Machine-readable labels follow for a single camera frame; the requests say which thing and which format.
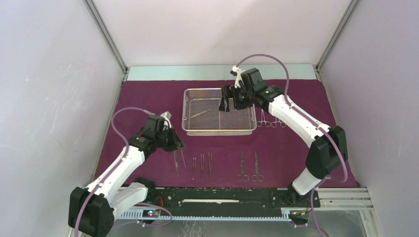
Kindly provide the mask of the steel instrument tray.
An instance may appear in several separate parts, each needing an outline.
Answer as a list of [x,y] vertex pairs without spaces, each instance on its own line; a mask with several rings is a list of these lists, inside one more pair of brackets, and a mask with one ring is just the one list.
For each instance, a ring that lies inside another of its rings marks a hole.
[[[218,110],[221,101],[220,88],[189,88],[183,94],[182,129],[189,136],[241,136],[256,130],[255,108],[234,109],[229,99],[230,112]],[[211,111],[193,119],[196,113]]]

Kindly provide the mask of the steel forceps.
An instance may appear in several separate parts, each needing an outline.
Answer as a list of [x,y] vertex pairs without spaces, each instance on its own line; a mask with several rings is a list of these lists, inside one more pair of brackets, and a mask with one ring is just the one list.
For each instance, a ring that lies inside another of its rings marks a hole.
[[240,156],[240,171],[241,173],[238,175],[238,181],[239,182],[248,182],[249,176],[245,174],[245,167],[244,167],[244,155],[241,153]]
[[261,110],[260,113],[260,120],[256,122],[257,127],[271,127],[271,122],[267,121],[265,118],[264,110]]
[[257,153],[254,154],[255,174],[251,177],[253,182],[263,182],[264,176],[259,173],[259,162]]

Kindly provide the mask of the steel surgical scissors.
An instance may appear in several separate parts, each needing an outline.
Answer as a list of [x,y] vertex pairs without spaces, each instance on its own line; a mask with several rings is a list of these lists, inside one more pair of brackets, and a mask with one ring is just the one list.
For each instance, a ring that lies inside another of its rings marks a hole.
[[281,121],[280,119],[276,118],[273,122],[270,123],[271,127],[275,128],[275,127],[281,127],[281,128],[285,128],[286,124]]

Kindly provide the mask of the maroon surgical wrap cloth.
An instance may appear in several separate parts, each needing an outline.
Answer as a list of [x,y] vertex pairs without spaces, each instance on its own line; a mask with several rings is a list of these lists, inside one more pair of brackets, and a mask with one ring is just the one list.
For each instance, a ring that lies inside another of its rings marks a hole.
[[[177,152],[180,177],[176,174],[173,153],[157,150],[126,180],[152,180],[160,187],[261,187],[285,188],[305,168],[309,148],[290,128],[259,127],[245,136],[188,136],[182,129],[183,94],[189,88],[217,88],[227,85],[215,81],[128,81],[122,86],[117,104],[115,125],[109,128],[96,175],[100,175],[120,154],[122,137],[131,137],[145,125],[147,111],[157,115],[169,111],[171,122],[186,144],[184,167]],[[209,178],[208,152],[212,152],[212,177]],[[240,156],[244,155],[248,182],[239,182]],[[259,173],[263,182],[253,182],[254,154],[257,153]],[[201,154],[205,155],[204,179],[201,180]],[[195,180],[192,180],[192,160],[197,158]]]

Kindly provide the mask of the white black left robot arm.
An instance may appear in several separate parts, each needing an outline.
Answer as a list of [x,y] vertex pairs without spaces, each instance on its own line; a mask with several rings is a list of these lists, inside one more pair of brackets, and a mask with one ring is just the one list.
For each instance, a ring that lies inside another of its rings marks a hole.
[[170,153],[184,148],[174,128],[151,131],[142,128],[140,134],[126,141],[126,146],[114,162],[85,188],[76,187],[70,194],[68,224],[91,237],[105,237],[115,220],[137,203],[152,205],[156,199],[156,183],[138,177],[127,188],[120,187],[132,172],[141,166],[158,148]]

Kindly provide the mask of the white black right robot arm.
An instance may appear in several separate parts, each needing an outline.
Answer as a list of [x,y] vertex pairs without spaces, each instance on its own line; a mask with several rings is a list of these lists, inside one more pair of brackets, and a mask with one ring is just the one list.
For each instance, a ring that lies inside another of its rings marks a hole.
[[232,85],[223,86],[219,110],[228,112],[228,102],[233,99],[234,108],[246,109],[252,106],[260,107],[272,116],[284,122],[309,147],[305,161],[305,169],[292,182],[287,193],[288,202],[293,206],[301,206],[307,200],[307,193],[320,186],[326,179],[331,179],[331,173],[342,167],[344,183],[348,178],[346,167],[346,138],[344,130],[334,128],[315,120],[305,112],[282,89],[273,85],[259,90],[235,88]]

